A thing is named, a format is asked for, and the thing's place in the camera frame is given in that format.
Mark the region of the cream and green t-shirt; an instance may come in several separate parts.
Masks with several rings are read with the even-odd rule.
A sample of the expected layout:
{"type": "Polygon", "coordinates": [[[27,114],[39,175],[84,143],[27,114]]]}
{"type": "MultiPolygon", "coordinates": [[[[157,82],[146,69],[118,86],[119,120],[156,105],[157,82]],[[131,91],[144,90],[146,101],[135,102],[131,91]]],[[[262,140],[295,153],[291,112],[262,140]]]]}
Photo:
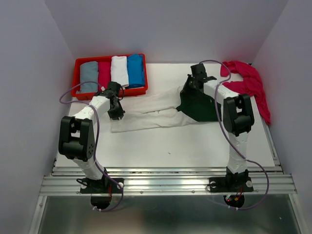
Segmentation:
{"type": "Polygon", "coordinates": [[[111,121],[112,133],[218,121],[212,97],[198,90],[185,92],[181,86],[151,96],[128,97],[121,105],[125,114],[122,120],[111,121]]]}

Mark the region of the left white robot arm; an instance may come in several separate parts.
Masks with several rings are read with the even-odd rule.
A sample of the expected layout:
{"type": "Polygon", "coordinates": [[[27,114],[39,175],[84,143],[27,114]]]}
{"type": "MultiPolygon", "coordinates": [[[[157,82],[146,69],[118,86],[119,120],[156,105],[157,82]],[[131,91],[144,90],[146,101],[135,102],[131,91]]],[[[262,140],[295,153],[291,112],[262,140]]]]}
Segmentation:
{"type": "Polygon", "coordinates": [[[111,120],[123,118],[125,111],[118,98],[120,92],[123,92],[121,85],[110,81],[107,88],[101,87],[81,111],[64,116],[60,122],[59,153],[82,169],[97,192],[104,192],[109,182],[105,168],[96,159],[99,117],[108,114],[111,120]]]}

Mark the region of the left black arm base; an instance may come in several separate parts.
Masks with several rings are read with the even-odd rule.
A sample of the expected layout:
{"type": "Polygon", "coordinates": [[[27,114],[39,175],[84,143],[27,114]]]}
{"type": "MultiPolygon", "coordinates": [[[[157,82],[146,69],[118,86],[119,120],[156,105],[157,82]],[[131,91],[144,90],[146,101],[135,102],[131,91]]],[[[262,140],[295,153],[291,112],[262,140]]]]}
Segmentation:
{"type": "Polygon", "coordinates": [[[124,179],[115,178],[115,181],[118,185],[105,176],[100,180],[91,180],[88,178],[76,179],[76,182],[80,184],[81,194],[121,194],[120,185],[124,184],[124,179]]]}

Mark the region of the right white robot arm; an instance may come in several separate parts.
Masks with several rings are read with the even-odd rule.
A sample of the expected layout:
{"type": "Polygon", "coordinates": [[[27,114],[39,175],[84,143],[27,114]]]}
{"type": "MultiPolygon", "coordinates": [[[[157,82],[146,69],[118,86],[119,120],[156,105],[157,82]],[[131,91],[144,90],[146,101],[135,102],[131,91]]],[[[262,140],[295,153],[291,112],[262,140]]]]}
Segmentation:
{"type": "Polygon", "coordinates": [[[247,171],[248,134],[254,125],[254,113],[248,94],[239,94],[208,76],[203,63],[191,66],[191,73],[180,92],[177,110],[197,122],[218,122],[230,145],[224,184],[236,190],[242,184],[239,175],[247,171]]]}

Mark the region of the red plastic tray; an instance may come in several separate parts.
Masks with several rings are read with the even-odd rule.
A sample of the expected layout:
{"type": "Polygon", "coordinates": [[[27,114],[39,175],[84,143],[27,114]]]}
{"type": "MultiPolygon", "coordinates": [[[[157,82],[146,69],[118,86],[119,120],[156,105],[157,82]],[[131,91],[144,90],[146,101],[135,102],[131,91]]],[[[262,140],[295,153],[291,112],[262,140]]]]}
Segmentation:
{"type": "MultiPolygon", "coordinates": [[[[142,65],[144,71],[144,86],[138,88],[126,88],[124,91],[125,97],[131,96],[139,96],[146,94],[148,90],[148,78],[147,78],[147,71],[146,71],[146,58],[143,53],[139,53],[142,56],[142,65]]],[[[73,73],[73,82],[72,87],[78,85],[80,83],[80,66],[86,62],[96,61],[96,62],[109,62],[111,63],[111,58],[113,56],[103,56],[103,57],[90,57],[90,58],[78,58],[75,61],[74,66],[74,73],[73,73]]],[[[77,87],[71,91],[71,96],[73,98],[77,98],[78,100],[90,100],[95,93],[79,93],[80,87],[77,87]]]]}

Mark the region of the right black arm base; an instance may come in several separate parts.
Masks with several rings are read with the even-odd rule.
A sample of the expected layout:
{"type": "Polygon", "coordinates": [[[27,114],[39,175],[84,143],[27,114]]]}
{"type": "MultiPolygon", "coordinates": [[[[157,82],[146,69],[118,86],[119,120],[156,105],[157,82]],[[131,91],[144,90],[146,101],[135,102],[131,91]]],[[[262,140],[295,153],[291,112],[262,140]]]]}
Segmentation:
{"type": "Polygon", "coordinates": [[[223,177],[210,177],[206,190],[211,193],[232,194],[236,192],[253,192],[253,183],[246,169],[241,173],[233,174],[228,168],[223,177]]]}

